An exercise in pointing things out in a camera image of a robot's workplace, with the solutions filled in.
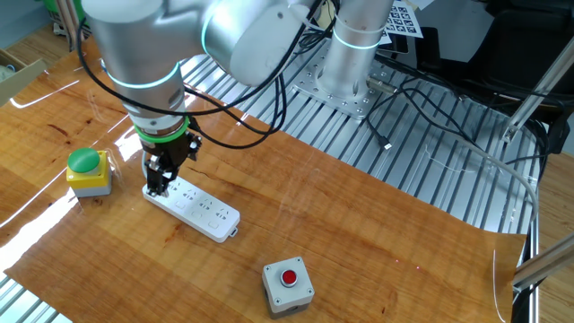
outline wooden surface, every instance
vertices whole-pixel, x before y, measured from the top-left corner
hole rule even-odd
[[[207,239],[141,197],[131,123],[78,66],[66,57],[20,109],[0,109],[0,266],[71,320],[267,321],[263,266],[303,256],[316,295],[285,321],[509,321],[523,236],[475,229],[284,133],[240,152],[205,143],[185,164],[183,178],[241,212],[235,238]],[[221,114],[200,124],[256,139]],[[109,150],[110,196],[69,190],[66,158],[84,146]]]
[[[58,59],[68,54],[68,42],[65,36],[54,35],[50,23],[13,44],[7,51],[26,65],[43,58],[48,66],[52,66]]]
[[[540,250],[574,231],[574,157],[552,156],[540,187]],[[540,285],[540,321],[571,322],[574,318],[574,266],[562,269]]]

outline power outlet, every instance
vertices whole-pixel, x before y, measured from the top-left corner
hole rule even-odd
[[[145,199],[216,242],[237,234],[239,212],[180,177],[168,185],[167,197],[150,196],[147,185],[142,191]]]

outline metal pole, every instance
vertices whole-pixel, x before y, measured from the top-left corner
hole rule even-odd
[[[64,26],[70,51],[72,51],[76,48],[76,33],[80,25],[78,13],[75,11],[75,5],[72,0],[56,0],[56,6],[60,13],[60,20]]]
[[[519,266],[514,276],[514,288],[521,292],[572,263],[574,263],[574,232]]]
[[[568,72],[574,64],[574,38],[570,40],[566,48],[560,53],[550,69],[546,72],[540,83],[536,85],[535,93],[548,94],[556,83]],[[544,101],[539,95],[529,95],[520,108],[510,118],[506,131],[502,139],[510,143],[517,131],[528,121],[528,118],[535,113],[536,109]]]

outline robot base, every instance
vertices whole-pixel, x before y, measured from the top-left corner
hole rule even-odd
[[[321,89],[317,84],[317,73],[319,73],[321,66],[325,63],[328,50],[329,43],[327,42],[315,56],[311,58],[307,66],[295,76],[293,88],[304,95],[325,103],[325,105],[330,108],[341,111],[351,118],[363,120],[377,102],[381,92],[370,89],[364,97],[349,100],[338,98],[336,93],[328,93]],[[385,76],[382,68],[375,66],[371,68],[370,75],[377,78]]]

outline red button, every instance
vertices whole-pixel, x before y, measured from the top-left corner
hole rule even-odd
[[[281,274],[281,284],[285,287],[293,287],[297,283],[297,274],[292,270],[285,270]]]

